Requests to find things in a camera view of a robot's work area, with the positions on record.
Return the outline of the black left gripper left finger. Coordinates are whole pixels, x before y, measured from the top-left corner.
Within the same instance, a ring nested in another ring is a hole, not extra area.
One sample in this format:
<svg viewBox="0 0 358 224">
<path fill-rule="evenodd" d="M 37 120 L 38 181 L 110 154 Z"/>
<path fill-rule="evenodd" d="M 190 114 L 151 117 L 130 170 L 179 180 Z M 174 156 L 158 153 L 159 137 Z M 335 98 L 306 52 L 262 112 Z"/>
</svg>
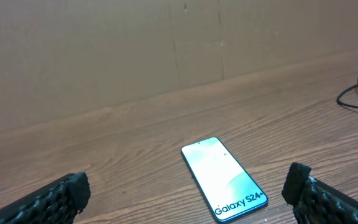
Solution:
<svg viewBox="0 0 358 224">
<path fill-rule="evenodd" d="M 86 173 L 69 173 L 1 208 L 0 224 L 71 224 L 90 196 Z"/>
</svg>

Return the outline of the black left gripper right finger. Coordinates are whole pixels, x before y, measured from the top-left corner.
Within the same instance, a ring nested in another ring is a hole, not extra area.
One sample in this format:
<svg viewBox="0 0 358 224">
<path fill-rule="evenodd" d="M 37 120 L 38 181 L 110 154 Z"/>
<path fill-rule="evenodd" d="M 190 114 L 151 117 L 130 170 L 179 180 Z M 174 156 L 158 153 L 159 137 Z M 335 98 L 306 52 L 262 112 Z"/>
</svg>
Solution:
<svg viewBox="0 0 358 224">
<path fill-rule="evenodd" d="M 358 224 L 358 201 L 310 175 L 311 167 L 291 164 L 282 197 L 298 223 Z"/>
</svg>

